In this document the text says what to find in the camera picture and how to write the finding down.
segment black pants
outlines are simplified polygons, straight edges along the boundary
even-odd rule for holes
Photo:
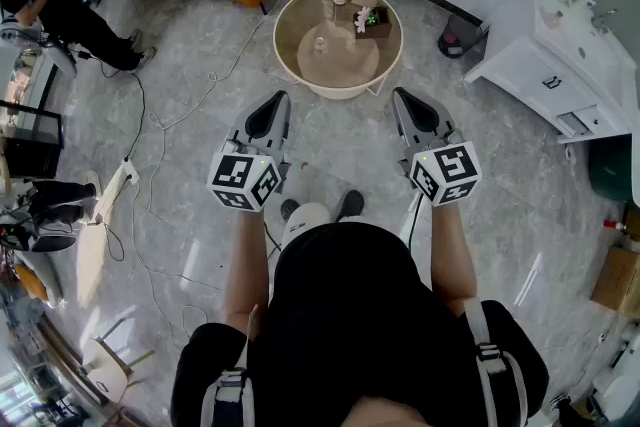
[[[82,0],[49,0],[42,10],[45,30],[65,43],[80,43],[95,57],[119,70],[133,70],[142,54],[119,38],[100,15]]]
[[[69,205],[83,199],[94,198],[93,184],[65,183],[56,181],[34,182],[36,194],[29,206],[29,213],[38,216],[40,223],[56,222],[73,224],[84,215],[80,205]]]

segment white cabinet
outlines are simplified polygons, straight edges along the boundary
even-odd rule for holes
[[[549,25],[549,13],[562,9],[559,23]],[[635,81],[615,83],[633,70],[621,73],[628,63],[618,63],[589,13],[558,0],[502,0],[488,21],[484,59],[466,82],[483,76],[502,87],[556,127],[562,143],[632,131],[637,105],[630,108],[611,92],[632,88],[635,94]]]
[[[509,83],[513,91],[526,98],[525,103],[543,111],[545,117],[589,106],[588,100],[573,87],[573,77],[544,63],[532,49],[513,54],[495,67],[490,80]]]

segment tiled floor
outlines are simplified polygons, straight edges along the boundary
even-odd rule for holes
[[[134,205],[137,186],[126,188],[108,221],[122,239],[124,261],[109,257],[102,228],[85,228],[75,248],[54,255],[66,304],[51,317],[74,346],[80,349],[87,337],[126,316],[129,320],[112,339],[116,347],[127,347],[125,359],[156,350],[136,369],[144,382],[123,399],[150,425],[169,424],[176,346],[187,339],[182,306],[203,309],[210,321],[219,318],[235,215],[216,203],[204,180],[229,124],[264,91],[284,89],[293,102],[288,142],[293,166],[283,197],[320,201],[332,209],[346,190],[357,188],[366,197],[365,214],[396,233],[410,220],[414,192],[396,164],[403,147],[388,103],[391,89],[402,85],[444,103],[474,142],[485,175],[478,192],[460,204],[481,297],[502,301],[541,351],[551,374],[549,397],[561,389],[584,391],[613,353],[624,319],[591,303],[589,294],[615,238],[601,228],[602,220],[619,215],[620,206],[591,191],[586,147],[576,146],[577,164],[570,164],[564,148],[554,144],[553,129],[527,107],[486,81],[463,84],[462,75],[480,54],[474,51],[458,61],[440,54],[435,43],[447,12],[424,0],[388,2],[402,20],[405,42],[401,66],[381,97],[365,93],[338,103],[292,85],[273,52],[271,16],[231,76],[167,131],[152,196],[149,178],[161,156],[162,133],[145,118],[133,155],[142,176],[138,197]],[[261,18],[257,9],[223,0],[104,0],[100,12],[121,34],[139,27],[157,45],[158,55],[140,78],[148,112],[156,112],[165,124],[195,105],[212,84],[209,72],[227,73]],[[67,140],[59,178],[74,180],[95,169],[106,184],[138,128],[142,101],[135,79],[121,73],[107,80],[92,61],[79,64],[73,83],[56,82],[49,107],[64,113]],[[276,239],[283,229],[280,199],[273,197],[266,210]],[[143,216],[148,202],[151,211]],[[152,270],[162,314],[134,253],[132,207],[137,246]],[[425,208],[413,255],[427,281],[430,232]],[[113,239],[111,247],[118,257]],[[532,270],[536,276],[523,297]],[[186,332],[203,321],[201,312],[185,310]],[[599,346],[597,337],[608,328],[611,334]]]

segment round glass tabletop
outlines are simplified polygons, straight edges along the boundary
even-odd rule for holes
[[[357,38],[354,15],[362,7],[387,8],[388,36]],[[285,69],[313,88],[362,88],[381,82],[400,56],[402,27],[384,0],[291,0],[273,33]]]

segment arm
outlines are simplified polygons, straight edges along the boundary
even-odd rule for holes
[[[25,5],[20,11],[16,13],[16,20],[20,25],[29,27],[42,11],[42,8],[48,0],[35,0],[31,4]]]
[[[464,301],[478,294],[476,274],[462,231],[458,205],[433,208],[431,282],[433,293],[455,315],[464,313]]]
[[[264,214],[241,212],[227,279],[225,324],[247,333],[249,314],[258,305],[258,319],[269,303],[269,267]]]
[[[0,137],[0,173],[4,179],[4,195],[5,197],[11,196],[11,175],[9,174],[9,164],[4,156],[4,150],[7,147],[7,140],[4,137]]]

